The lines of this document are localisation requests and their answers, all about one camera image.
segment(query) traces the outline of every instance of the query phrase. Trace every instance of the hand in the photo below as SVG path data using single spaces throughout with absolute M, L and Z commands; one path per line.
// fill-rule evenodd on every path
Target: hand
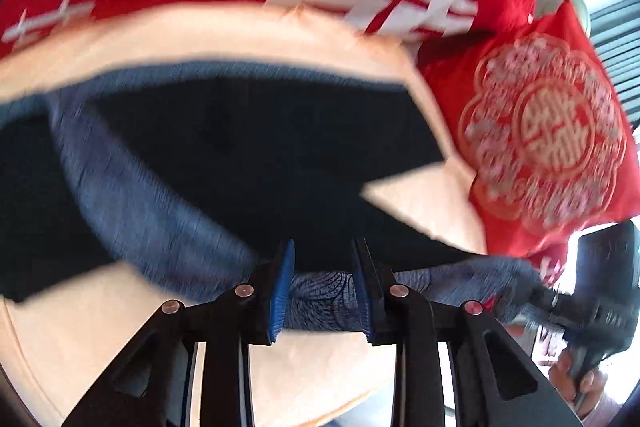
M 575 407 L 572 400 L 576 394 L 575 382 L 573 378 L 567 375 L 567 372 L 571 368 L 571 362 L 571 353 L 568 349 L 565 349 L 560 353 L 558 361 L 551 366 L 549 370 L 549 381 L 551 385 L 558 390 L 560 396 L 574 409 Z M 580 410 L 575 412 L 578 418 L 584 418 L 595 409 L 602 398 L 606 383 L 607 375 L 599 369 L 593 369 L 584 376 L 580 382 L 580 391 L 586 396 L 580 406 Z

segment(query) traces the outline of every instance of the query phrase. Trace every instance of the tan surface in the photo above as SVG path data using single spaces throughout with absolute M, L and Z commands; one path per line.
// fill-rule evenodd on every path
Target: tan surface
M 260 60 L 402 82 L 429 123 L 443 165 L 369 184 L 363 197 L 418 230 L 485 252 L 467 195 L 474 173 L 457 156 L 431 91 L 397 41 L 356 34 L 312 10 L 176 5 L 47 38 L 0 62 L 0 102 L 137 64 Z M 0 363 L 44 427 L 58 426 L 168 295 L 126 264 L 58 285 L 23 305 L 0 303 Z M 284 331 L 252 349 L 257 425 L 321 425 L 392 378 L 393 348 L 359 333 Z

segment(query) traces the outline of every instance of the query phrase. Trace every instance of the circular emblem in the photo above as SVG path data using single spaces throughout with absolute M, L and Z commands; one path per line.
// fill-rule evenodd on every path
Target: circular emblem
M 547 35 L 492 50 L 458 125 L 479 204 L 546 233 L 607 207 L 626 120 L 602 69 Z

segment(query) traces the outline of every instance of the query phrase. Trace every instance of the metal rivet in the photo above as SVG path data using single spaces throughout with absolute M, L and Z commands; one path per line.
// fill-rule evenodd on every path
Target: metal rivet
M 394 284 L 389 288 L 389 293 L 394 297 L 406 297 L 409 295 L 409 288 L 407 288 L 404 284 Z
M 171 315 L 177 312 L 179 309 L 180 309 L 180 302 L 178 301 L 171 300 L 162 304 L 162 311 L 167 315 Z
M 478 301 L 465 302 L 465 312 L 469 315 L 480 315 L 484 311 L 484 306 Z
M 236 295 L 238 297 L 250 297 L 254 294 L 254 287 L 250 284 L 241 284 L 236 286 Z

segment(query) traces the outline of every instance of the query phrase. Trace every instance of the pink sleeve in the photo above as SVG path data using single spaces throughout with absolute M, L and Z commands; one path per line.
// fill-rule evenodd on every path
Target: pink sleeve
M 584 427 L 607 427 L 620 410 L 620 406 L 607 394 L 602 395 L 600 403 L 582 420 Z

